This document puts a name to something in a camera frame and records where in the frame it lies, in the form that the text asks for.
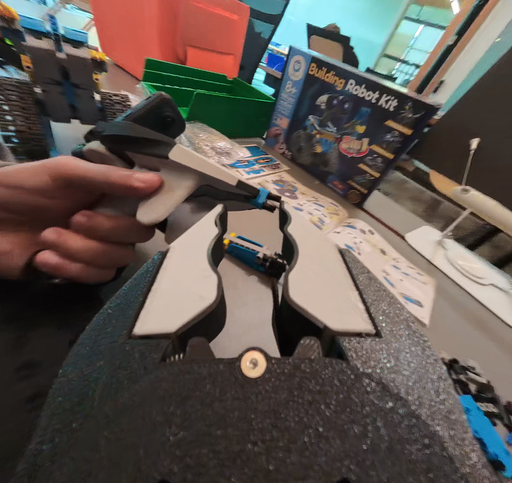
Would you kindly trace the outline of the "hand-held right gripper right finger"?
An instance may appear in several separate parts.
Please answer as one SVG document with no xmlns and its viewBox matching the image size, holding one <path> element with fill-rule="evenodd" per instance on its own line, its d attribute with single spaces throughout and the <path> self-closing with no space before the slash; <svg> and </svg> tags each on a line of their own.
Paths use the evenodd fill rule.
<svg viewBox="0 0 512 483">
<path fill-rule="evenodd" d="M 374 337 L 375 322 L 339 248 L 289 203 L 280 204 L 278 222 L 287 264 L 274 310 L 279 354 L 292 355 L 304 338 L 332 356 L 338 338 Z"/>
</svg>

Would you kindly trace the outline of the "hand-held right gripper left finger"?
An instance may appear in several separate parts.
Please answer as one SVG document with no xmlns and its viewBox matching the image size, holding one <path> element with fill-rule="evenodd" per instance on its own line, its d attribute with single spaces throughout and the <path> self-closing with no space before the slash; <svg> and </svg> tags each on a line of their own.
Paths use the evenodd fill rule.
<svg viewBox="0 0 512 483">
<path fill-rule="evenodd" d="M 169 245 L 132 330 L 135 338 L 205 337 L 222 331 L 226 306 L 219 265 L 227 211 L 216 205 Z"/>
</svg>

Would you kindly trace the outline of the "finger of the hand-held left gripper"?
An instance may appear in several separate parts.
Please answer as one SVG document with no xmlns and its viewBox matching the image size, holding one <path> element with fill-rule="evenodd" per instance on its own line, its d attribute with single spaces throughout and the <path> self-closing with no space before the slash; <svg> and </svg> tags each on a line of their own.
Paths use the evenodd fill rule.
<svg viewBox="0 0 512 483">
<path fill-rule="evenodd" d="M 172 204 L 181 204 L 189 198 L 250 204 L 258 194 L 257 187 L 239 179 L 226 167 L 181 145 L 170 150 L 168 161 Z"/>
</svg>

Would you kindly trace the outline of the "black wheel blue beam assembly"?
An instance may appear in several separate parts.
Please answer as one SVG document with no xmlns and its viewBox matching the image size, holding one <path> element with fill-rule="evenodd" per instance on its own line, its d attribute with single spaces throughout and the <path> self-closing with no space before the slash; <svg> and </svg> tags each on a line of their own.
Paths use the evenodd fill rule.
<svg viewBox="0 0 512 483">
<path fill-rule="evenodd" d="M 223 238 L 225 253 L 246 267 L 279 280 L 288 264 L 278 252 L 244 236 L 231 233 Z"/>
</svg>

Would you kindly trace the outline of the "pile of small building pieces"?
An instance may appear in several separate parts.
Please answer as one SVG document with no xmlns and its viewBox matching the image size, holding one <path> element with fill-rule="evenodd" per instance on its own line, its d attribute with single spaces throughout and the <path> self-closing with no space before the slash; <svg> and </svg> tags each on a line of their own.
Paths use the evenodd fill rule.
<svg viewBox="0 0 512 483">
<path fill-rule="evenodd" d="M 511 401 L 503 401 L 477 363 L 444 354 L 471 432 L 501 482 L 511 482 Z"/>
</svg>

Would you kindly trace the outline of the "grey desk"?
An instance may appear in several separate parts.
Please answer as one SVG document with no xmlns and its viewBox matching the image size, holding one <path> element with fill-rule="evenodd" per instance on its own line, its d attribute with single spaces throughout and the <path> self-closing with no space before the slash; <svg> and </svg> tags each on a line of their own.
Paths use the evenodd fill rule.
<svg viewBox="0 0 512 483">
<path fill-rule="evenodd" d="M 441 226 L 439 206 L 437 200 L 429 197 L 387 195 L 377 190 L 363 202 L 362 210 L 404 239 L 422 226 Z"/>
<path fill-rule="evenodd" d="M 133 337 L 168 249 L 76 341 L 12 482 L 499 482 L 429 340 L 342 249 L 376 335 L 332 356 L 280 355 L 275 296 L 245 286 L 212 341 Z"/>
</svg>

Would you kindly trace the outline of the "person's left hand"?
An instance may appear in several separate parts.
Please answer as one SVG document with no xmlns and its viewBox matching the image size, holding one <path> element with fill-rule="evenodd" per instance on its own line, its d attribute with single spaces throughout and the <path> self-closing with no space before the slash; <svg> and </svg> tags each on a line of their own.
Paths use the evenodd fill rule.
<svg viewBox="0 0 512 483">
<path fill-rule="evenodd" d="M 112 281 L 155 229 L 93 208 L 105 196 L 144 199 L 161 183 L 72 156 L 2 167 L 1 279 L 21 280 L 31 268 L 80 284 Z"/>
</svg>

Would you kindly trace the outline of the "clear bubble wrap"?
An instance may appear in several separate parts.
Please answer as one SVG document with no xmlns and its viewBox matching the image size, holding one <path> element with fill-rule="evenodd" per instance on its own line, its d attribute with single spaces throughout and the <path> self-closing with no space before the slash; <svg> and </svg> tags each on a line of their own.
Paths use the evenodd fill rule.
<svg viewBox="0 0 512 483">
<path fill-rule="evenodd" d="M 187 122 L 185 131 L 176 138 L 176 142 L 221 166 L 250 157 L 246 147 L 198 121 Z"/>
</svg>

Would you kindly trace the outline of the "blue sticker sheet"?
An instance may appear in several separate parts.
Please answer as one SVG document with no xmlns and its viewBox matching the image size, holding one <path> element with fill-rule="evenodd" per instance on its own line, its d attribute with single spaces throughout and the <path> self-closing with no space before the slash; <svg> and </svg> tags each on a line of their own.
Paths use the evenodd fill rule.
<svg viewBox="0 0 512 483">
<path fill-rule="evenodd" d="M 289 170 L 289 167 L 274 156 L 268 154 L 258 145 L 239 146 L 239 159 L 228 163 L 227 169 L 237 176 L 246 179 L 260 179 Z"/>
</svg>

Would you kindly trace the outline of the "green container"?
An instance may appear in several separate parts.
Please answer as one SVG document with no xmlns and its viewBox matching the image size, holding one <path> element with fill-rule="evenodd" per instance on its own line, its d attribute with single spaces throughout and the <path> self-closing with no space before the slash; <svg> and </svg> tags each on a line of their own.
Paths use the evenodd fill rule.
<svg viewBox="0 0 512 483">
<path fill-rule="evenodd" d="M 141 83 L 164 92 L 187 122 L 200 122 L 231 139 L 262 138 L 275 99 L 239 78 L 147 58 Z"/>
</svg>

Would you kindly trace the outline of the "tracked robot model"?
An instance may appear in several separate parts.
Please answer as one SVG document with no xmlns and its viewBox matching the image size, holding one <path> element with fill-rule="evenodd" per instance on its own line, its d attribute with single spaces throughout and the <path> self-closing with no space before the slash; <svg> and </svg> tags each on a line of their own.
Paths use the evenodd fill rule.
<svg viewBox="0 0 512 483">
<path fill-rule="evenodd" d="M 107 57 L 86 31 L 17 13 L 1 2 L 1 166 L 42 160 L 57 151 L 54 134 L 78 141 L 98 121 L 131 108 L 129 94 L 101 88 Z"/>
</svg>

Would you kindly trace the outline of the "orange plastic case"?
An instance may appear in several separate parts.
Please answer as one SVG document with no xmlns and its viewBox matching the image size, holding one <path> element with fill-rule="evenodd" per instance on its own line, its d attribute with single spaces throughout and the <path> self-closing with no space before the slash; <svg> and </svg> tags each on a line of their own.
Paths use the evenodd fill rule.
<svg viewBox="0 0 512 483">
<path fill-rule="evenodd" d="M 106 56 L 142 79 L 147 58 L 238 76 L 250 8 L 238 0 L 90 0 Z"/>
</svg>

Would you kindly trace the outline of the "white folding stand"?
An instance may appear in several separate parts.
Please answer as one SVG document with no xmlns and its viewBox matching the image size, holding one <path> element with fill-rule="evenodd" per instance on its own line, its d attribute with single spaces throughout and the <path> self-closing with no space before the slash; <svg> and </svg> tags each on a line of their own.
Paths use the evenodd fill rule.
<svg viewBox="0 0 512 483">
<path fill-rule="evenodd" d="M 433 266 L 511 327 L 511 277 L 453 237 L 455 227 L 471 213 L 511 236 L 511 211 L 466 184 L 480 140 L 473 138 L 469 141 L 469 158 L 462 183 L 450 197 L 445 196 L 462 206 L 462 213 L 443 231 L 422 226 L 406 234 L 405 240 Z"/>
</svg>

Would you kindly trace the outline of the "dark blue toy box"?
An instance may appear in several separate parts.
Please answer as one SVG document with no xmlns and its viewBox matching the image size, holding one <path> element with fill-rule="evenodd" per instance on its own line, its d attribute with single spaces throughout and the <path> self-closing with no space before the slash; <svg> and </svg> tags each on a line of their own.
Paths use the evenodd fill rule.
<svg viewBox="0 0 512 483">
<path fill-rule="evenodd" d="M 399 85 L 290 46 L 265 143 L 362 206 L 439 109 Z"/>
</svg>

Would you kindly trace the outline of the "black office chair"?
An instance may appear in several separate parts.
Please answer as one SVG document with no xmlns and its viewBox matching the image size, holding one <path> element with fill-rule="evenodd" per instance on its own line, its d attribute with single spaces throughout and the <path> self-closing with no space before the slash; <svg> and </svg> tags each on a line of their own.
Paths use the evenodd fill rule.
<svg viewBox="0 0 512 483">
<path fill-rule="evenodd" d="M 250 13 L 238 78 L 251 84 L 290 0 L 238 1 L 248 6 Z"/>
</svg>

